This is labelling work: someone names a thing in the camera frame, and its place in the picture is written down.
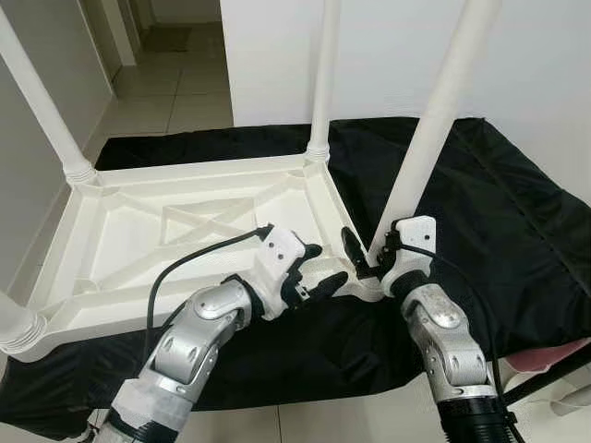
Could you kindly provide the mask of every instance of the white tape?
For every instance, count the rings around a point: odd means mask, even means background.
[[[136,378],[123,383],[112,407],[124,422],[136,429],[153,421],[180,432],[193,404]]]

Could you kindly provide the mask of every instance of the white wall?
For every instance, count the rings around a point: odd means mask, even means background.
[[[111,100],[76,0],[0,0],[77,143],[84,146]]]
[[[111,100],[111,90],[77,1],[0,0],[0,4],[70,131],[84,147]],[[0,288],[7,290],[64,176],[4,61],[0,63],[0,142]],[[23,294],[11,295],[23,299]]]
[[[343,0],[332,118],[420,115],[462,4]],[[222,0],[237,126],[310,121],[321,8]],[[462,116],[487,117],[591,202],[589,29],[591,2],[504,2]]]
[[[154,24],[154,11],[151,8],[151,0],[130,0],[130,4],[137,11],[141,28],[148,30]]]
[[[157,23],[220,21],[220,0],[151,0]]]
[[[2,57],[0,97],[0,289],[7,291],[64,176]]]
[[[121,67],[121,57],[115,44],[109,20],[104,12],[103,2],[97,0],[80,0],[89,22],[90,32],[103,59],[109,79],[113,80]]]
[[[131,48],[134,54],[138,54],[141,49],[141,40],[139,38],[141,24],[136,23],[129,0],[117,0],[117,3],[119,4],[119,11],[121,11],[121,18],[123,19]]]

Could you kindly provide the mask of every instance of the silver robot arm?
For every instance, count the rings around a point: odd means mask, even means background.
[[[402,301],[401,314],[423,356],[449,441],[506,443],[521,438],[495,389],[482,349],[470,335],[464,310],[429,278],[435,220],[421,216],[394,222],[373,269],[351,233],[344,230],[343,239],[357,276],[378,277],[383,291]]]
[[[139,377],[117,393],[97,443],[172,443],[199,399],[220,348],[252,319],[273,320],[313,296],[300,282],[300,266],[321,253],[291,231],[272,228],[252,269],[219,286],[195,292],[160,338]],[[346,272],[322,281],[336,291]]]

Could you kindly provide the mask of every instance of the pink object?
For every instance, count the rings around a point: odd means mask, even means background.
[[[530,349],[509,355],[506,360],[517,372],[546,372],[552,365],[576,353],[589,342],[591,339],[581,339],[555,348]]]

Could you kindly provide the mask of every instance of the tiled floor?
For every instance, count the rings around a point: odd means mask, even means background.
[[[164,135],[233,125],[221,24],[198,25],[187,52],[146,53],[114,81],[105,137]]]
[[[186,53],[144,54],[138,67],[115,79],[117,103],[107,112],[94,159],[113,136],[163,135],[233,124],[223,37],[219,25],[195,28]],[[0,354],[0,375],[4,373]],[[526,441],[582,443],[591,435],[589,410],[562,418],[546,399],[573,388],[560,381],[512,409]],[[0,441],[49,442],[0,424]],[[243,411],[193,413],[179,443],[437,443],[445,441],[426,378],[364,398],[269,406]]]

